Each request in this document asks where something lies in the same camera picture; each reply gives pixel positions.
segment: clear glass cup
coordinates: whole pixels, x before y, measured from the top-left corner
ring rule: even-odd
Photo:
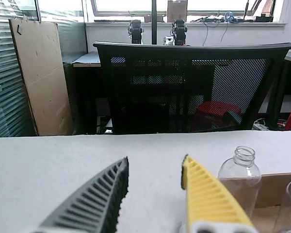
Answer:
[[[255,154],[249,147],[237,147],[234,156],[222,164],[218,174],[220,182],[249,217],[254,210],[261,184],[261,173],[254,163]]]
[[[273,232],[291,233],[291,182],[283,196]]]

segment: windowsill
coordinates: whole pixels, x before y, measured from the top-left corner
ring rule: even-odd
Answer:
[[[92,23],[85,23],[87,27],[118,27],[118,26],[128,26],[128,22],[92,22]],[[141,23],[142,27],[151,27],[150,23]],[[203,23],[186,23],[188,27],[204,27],[205,25]],[[208,26],[215,26],[215,27],[226,27],[227,23],[207,23]],[[278,23],[278,22],[271,22],[271,23],[229,23],[229,27],[284,27],[286,23]],[[158,27],[169,27],[171,28],[171,23],[157,23]]]

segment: power strip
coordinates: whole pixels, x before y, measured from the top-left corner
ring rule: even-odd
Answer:
[[[269,130],[269,128],[267,128],[265,125],[261,125],[259,123],[254,123],[252,129],[253,130],[260,130],[260,131],[268,131]]]

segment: white wall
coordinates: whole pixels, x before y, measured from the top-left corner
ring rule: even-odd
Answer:
[[[191,46],[202,46],[206,36],[206,26],[203,24],[188,23],[187,44]],[[241,23],[229,24],[227,32],[226,23],[220,23],[216,28],[209,28],[208,38],[205,46],[223,45],[256,45],[291,42],[291,0],[284,0],[282,14],[279,23],[257,24]],[[127,31],[128,23],[87,23],[87,41],[89,51],[95,51],[95,41],[109,41],[130,43]],[[143,23],[143,43],[151,44],[151,25]],[[162,44],[163,38],[169,35],[171,24],[158,24],[157,43]]]

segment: mesh backrest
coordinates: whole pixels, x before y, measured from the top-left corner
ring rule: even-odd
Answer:
[[[291,48],[94,45],[114,133],[249,129]]]

